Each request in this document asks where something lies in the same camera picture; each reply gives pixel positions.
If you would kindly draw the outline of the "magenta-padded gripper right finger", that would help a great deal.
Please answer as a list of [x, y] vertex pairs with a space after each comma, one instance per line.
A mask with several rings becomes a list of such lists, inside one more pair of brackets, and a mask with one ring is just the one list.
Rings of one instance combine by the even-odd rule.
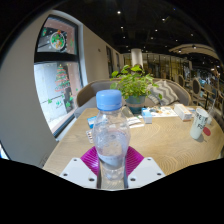
[[124, 187], [134, 189], [143, 187], [165, 176], [152, 157], [143, 157], [129, 147], [125, 161]]

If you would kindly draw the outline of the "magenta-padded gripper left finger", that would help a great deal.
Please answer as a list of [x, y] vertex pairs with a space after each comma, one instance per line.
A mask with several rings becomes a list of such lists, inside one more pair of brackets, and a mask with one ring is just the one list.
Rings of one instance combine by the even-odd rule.
[[72, 158], [60, 177], [84, 188], [97, 189], [100, 162], [94, 147], [80, 158]]

